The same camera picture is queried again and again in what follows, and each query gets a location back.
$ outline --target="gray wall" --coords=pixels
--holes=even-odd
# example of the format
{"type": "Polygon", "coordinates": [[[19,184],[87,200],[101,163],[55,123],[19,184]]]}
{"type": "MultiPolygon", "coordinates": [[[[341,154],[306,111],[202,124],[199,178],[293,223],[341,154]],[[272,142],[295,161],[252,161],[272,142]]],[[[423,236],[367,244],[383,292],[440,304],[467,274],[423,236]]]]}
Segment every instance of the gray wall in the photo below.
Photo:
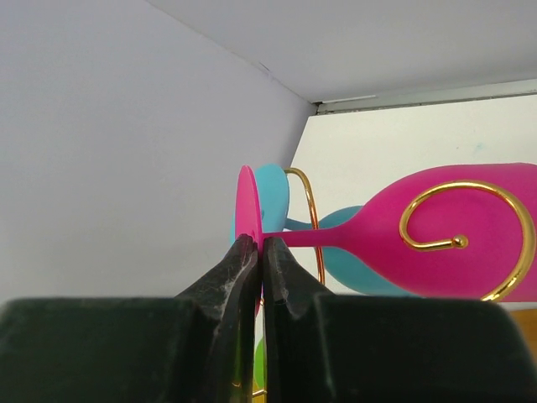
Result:
{"type": "Polygon", "coordinates": [[[0,13],[0,300],[174,295],[315,109],[143,0],[0,13]]]}
{"type": "Polygon", "coordinates": [[[312,101],[537,77],[535,0],[149,0],[312,101]]]}

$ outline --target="gold hook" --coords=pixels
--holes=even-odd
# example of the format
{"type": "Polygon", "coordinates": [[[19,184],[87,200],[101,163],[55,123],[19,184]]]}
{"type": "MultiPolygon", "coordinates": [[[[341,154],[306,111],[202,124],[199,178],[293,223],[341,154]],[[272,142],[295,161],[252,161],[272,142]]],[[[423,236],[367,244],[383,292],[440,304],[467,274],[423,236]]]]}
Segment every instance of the gold hook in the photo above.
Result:
{"type": "Polygon", "coordinates": [[[409,236],[407,230],[410,216],[422,202],[433,195],[443,191],[448,191],[450,189],[476,189],[491,193],[509,204],[519,218],[520,227],[522,228],[522,248],[520,250],[519,261],[500,285],[481,298],[482,301],[499,301],[509,292],[514,290],[520,281],[522,281],[522,279],[528,274],[529,268],[534,261],[535,248],[537,244],[535,225],[531,214],[529,214],[529,211],[525,205],[513,193],[506,191],[499,186],[493,185],[492,183],[484,181],[453,181],[442,183],[438,186],[431,187],[423,193],[420,193],[404,209],[401,220],[399,221],[399,234],[404,242],[412,249],[429,251],[449,248],[465,248],[468,245],[468,239],[464,235],[457,235],[451,239],[442,239],[434,242],[416,242],[409,236]]]}
{"type": "MultiPolygon", "coordinates": [[[[308,177],[302,170],[298,168],[288,168],[284,172],[289,175],[297,175],[302,181],[304,186],[305,198],[308,201],[308,208],[310,209],[311,226],[313,229],[319,229],[319,220],[317,219],[317,208],[315,207],[315,199],[313,198],[313,191],[311,190],[311,183],[308,177]]],[[[325,262],[322,255],[322,248],[315,248],[315,257],[317,259],[317,278],[321,284],[325,284],[325,262]]]]}

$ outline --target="curved gold wire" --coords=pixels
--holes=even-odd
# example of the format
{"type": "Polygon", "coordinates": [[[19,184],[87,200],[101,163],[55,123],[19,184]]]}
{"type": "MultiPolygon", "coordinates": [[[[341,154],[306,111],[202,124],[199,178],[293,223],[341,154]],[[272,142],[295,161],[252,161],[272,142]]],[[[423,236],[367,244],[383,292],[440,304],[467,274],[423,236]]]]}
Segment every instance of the curved gold wire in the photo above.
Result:
{"type": "Polygon", "coordinates": [[[429,197],[448,191],[450,189],[476,189],[491,193],[504,202],[509,204],[517,215],[522,228],[522,248],[520,249],[519,261],[514,266],[507,278],[496,288],[483,296],[482,301],[499,301],[522,281],[528,274],[529,268],[534,261],[535,248],[537,245],[535,236],[535,225],[531,214],[525,205],[511,192],[484,181],[453,181],[442,183],[438,186],[420,193],[405,209],[399,221],[399,234],[404,242],[412,249],[417,250],[439,250],[449,248],[465,248],[468,245],[468,239],[464,235],[457,235],[451,239],[441,239],[433,242],[416,242],[408,233],[409,219],[414,210],[429,197]]]}
{"type": "MultiPolygon", "coordinates": [[[[308,208],[310,209],[311,226],[313,229],[319,229],[319,220],[317,219],[317,208],[315,206],[315,199],[313,198],[313,191],[311,190],[311,183],[308,177],[302,170],[298,168],[288,168],[284,172],[289,175],[297,175],[302,181],[304,186],[305,198],[308,201],[308,208]]],[[[315,257],[317,259],[317,279],[321,284],[325,284],[325,262],[322,255],[322,248],[315,247],[315,257]]]]}

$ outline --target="white panel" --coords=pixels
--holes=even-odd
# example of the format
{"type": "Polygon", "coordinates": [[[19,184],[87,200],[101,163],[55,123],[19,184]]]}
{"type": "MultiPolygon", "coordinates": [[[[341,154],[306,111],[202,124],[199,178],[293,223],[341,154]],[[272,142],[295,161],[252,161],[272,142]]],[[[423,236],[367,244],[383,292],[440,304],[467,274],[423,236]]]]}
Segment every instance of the white panel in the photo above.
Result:
{"type": "MultiPolygon", "coordinates": [[[[310,178],[320,217],[363,205],[397,179],[439,165],[537,163],[537,96],[404,107],[309,119],[292,166],[310,178]]],[[[291,180],[289,217],[308,222],[291,180]]],[[[316,273],[312,249],[293,249],[316,273]]],[[[337,292],[351,292],[327,276],[337,292]]]]}
{"type": "Polygon", "coordinates": [[[535,0],[149,0],[310,101],[537,77],[535,0]]]}
{"type": "Polygon", "coordinates": [[[143,0],[0,13],[0,300],[172,296],[315,109],[143,0]]]}

